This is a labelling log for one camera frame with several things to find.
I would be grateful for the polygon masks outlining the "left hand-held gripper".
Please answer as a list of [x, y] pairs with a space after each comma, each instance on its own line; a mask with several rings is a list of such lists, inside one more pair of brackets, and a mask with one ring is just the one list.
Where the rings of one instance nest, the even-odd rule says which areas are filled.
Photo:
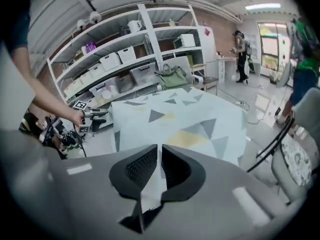
[[103, 117], [108, 113], [108, 110], [99, 109], [98, 111], [94, 111], [88, 103], [84, 101], [77, 101], [73, 107], [74, 110], [80, 111], [83, 115], [83, 118], [90, 118], [94, 116]]

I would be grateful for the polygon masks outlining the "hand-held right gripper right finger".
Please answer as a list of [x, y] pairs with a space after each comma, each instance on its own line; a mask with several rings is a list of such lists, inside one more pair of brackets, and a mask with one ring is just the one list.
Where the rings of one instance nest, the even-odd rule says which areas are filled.
[[272, 240], [286, 205], [232, 163], [170, 145], [162, 166], [173, 177], [144, 240]]

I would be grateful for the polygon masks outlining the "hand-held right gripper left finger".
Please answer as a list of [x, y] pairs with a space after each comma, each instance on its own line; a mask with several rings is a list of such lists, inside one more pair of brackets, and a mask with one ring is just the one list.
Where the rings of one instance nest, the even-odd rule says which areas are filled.
[[45, 239], [156, 240], [121, 224], [138, 211], [139, 189], [121, 196], [110, 170], [125, 159], [156, 152], [156, 145], [78, 159], [60, 159], [20, 131], [0, 130], [0, 169], [16, 207], [39, 227]]

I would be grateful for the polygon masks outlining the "white cloth with triangle pattern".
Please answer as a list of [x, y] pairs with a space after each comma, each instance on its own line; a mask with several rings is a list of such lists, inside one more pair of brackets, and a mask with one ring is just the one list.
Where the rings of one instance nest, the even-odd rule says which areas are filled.
[[111, 104], [114, 149], [172, 145], [238, 164], [244, 154], [247, 114], [196, 88], [176, 88]]

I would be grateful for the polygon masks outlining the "person's left forearm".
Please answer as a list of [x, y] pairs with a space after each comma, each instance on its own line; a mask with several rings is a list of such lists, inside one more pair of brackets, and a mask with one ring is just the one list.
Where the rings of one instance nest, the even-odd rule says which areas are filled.
[[75, 109], [72, 109], [57, 99], [38, 79], [34, 78], [30, 72], [23, 72], [22, 75], [35, 92], [35, 98], [32, 102], [37, 107], [55, 116], [70, 121], [72, 112]]

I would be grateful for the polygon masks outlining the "person's left hand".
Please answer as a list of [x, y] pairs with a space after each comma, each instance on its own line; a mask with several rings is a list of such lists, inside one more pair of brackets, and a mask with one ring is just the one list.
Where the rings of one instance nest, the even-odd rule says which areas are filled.
[[70, 121], [77, 127], [82, 125], [84, 119], [84, 113], [81, 110], [73, 110]]

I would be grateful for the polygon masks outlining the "clear plastic storage bin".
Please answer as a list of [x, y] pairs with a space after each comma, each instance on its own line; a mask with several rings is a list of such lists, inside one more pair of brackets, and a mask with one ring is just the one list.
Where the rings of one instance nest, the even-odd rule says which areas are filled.
[[115, 83], [119, 93], [127, 92], [131, 90], [135, 85], [135, 82], [130, 74], [118, 77], [115, 80]]
[[155, 82], [157, 80], [155, 74], [156, 69], [156, 63], [152, 62], [133, 68], [129, 71], [129, 73], [137, 85], [144, 85], [149, 82]]
[[119, 92], [115, 78], [109, 78], [89, 89], [95, 98], [109, 100], [115, 97]]

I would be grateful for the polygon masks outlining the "row of white storage baskets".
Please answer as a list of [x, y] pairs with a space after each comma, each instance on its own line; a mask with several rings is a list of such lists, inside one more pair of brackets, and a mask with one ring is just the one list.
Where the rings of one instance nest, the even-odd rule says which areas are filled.
[[69, 99], [82, 88], [85, 88], [102, 78], [106, 73], [109, 73], [111, 70], [121, 66], [122, 64], [135, 59], [136, 54], [133, 46], [129, 46], [125, 49], [112, 52], [101, 57], [98, 63], [87, 68], [63, 90], [66, 98]]

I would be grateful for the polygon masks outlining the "olive green bag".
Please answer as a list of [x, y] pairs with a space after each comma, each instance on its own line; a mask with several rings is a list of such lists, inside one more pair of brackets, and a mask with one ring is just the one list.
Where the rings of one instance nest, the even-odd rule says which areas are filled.
[[155, 72], [163, 90], [179, 88], [188, 84], [187, 73], [180, 66], [163, 65], [162, 71]]

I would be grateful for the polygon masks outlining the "floral patterned seat cushion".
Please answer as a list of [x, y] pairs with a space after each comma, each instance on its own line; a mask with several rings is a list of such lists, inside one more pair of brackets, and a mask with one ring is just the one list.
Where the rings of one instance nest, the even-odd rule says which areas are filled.
[[311, 179], [312, 165], [306, 151], [289, 134], [282, 139], [280, 151], [294, 182], [300, 187], [307, 185]]

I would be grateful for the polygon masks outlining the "person's white trousers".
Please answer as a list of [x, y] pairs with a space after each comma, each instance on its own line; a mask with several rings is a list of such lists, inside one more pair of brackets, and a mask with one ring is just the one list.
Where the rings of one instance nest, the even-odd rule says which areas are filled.
[[0, 42], [0, 130], [15, 131], [35, 97], [34, 90]]

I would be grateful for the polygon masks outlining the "white shelving unit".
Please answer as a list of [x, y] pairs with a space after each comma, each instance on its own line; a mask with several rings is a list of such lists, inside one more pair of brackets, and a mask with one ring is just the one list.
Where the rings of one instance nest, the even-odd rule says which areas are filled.
[[[140, 20], [141, 31], [131, 33], [128, 22]], [[190, 66], [203, 64], [202, 48], [200, 44], [196, 14], [191, 6], [187, 7], [146, 7], [139, 4], [134, 10], [120, 13], [91, 26], [72, 37], [54, 57], [47, 60], [48, 68], [62, 66], [61, 74], [52, 73], [53, 82], [62, 100], [70, 105], [82, 97], [94, 97], [90, 88], [105, 80], [123, 77], [130, 74], [130, 70], [155, 63], [156, 71], [161, 71], [164, 64], [172, 58], [186, 57]], [[175, 48], [173, 41], [181, 34], [193, 34], [195, 47]], [[86, 44], [95, 42], [96, 49], [86, 53]], [[99, 62], [101, 57], [133, 46], [135, 60], [125, 62], [107, 72], [102, 78], [82, 88], [74, 96], [66, 98], [64, 89], [80, 76], [86, 69]], [[136, 90], [153, 86], [155, 82], [137, 85], [120, 95], [128, 95]]]

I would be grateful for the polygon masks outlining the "white electric kettle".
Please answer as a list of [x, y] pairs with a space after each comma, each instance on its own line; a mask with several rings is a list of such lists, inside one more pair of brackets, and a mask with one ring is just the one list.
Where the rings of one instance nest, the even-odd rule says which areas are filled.
[[131, 20], [127, 24], [131, 33], [136, 33], [142, 30], [143, 25], [140, 20]]

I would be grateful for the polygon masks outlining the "white microwave oven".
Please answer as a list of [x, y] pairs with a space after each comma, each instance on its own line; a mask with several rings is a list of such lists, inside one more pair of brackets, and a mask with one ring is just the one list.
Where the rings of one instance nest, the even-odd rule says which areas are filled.
[[195, 47], [196, 43], [195, 43], [194, 35], [181, 34], [173, 41], [173, 45], [175, 49]]

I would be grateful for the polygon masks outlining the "wooden chair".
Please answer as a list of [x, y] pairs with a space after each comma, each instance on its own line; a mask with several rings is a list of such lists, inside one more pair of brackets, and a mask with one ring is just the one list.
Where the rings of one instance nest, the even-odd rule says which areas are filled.
[[207, 65], [205, 63], [191, 65], [191, 75], [193, 85], [204, 92], [209, 88], [219, 86], [219, 79], [214, 76], [207, 76]]

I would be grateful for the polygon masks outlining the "person's teal shirt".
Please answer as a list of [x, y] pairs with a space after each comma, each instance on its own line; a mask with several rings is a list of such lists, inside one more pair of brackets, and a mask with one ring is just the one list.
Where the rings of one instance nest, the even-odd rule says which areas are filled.
[[18, 48], [28, 47], [30, 21], [30, 9], [25, 8], [14, 15], [13, 19], [4, 27], [3, 41], [9, 54]]

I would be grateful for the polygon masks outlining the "white refrigerator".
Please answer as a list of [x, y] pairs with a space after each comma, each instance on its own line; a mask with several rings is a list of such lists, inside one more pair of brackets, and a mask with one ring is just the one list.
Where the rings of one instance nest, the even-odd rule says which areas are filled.
[[202, 59], [206, 68], [206, 75], [208, 77], [218, 78], [218, 61], [213, 30], [208, 26], [199, 25], [197, 31], [202, 50]]

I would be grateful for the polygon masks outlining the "white drawer desk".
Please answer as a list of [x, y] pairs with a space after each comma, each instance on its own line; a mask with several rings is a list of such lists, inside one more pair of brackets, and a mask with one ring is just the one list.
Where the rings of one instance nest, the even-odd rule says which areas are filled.
[[218, 65], [218, 82], [235, 82], [237, 71], [236, 57], [219, 57], [217, 59]]

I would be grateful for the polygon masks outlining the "glass window door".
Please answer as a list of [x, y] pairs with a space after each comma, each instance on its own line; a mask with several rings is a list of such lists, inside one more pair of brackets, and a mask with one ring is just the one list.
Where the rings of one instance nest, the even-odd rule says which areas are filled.
[[281, 72], [289, 60], [291, 41], [286, 23], [259, 22], [261, 65]]

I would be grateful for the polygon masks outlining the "ceiling tube light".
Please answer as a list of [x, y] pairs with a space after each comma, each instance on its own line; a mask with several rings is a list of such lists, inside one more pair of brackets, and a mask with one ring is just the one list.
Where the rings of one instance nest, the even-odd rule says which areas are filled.
[[280, 3], [259, 3], [245, 6], [247, 11], [260, 10], [260, 9], [279, 9], [281, 8]]

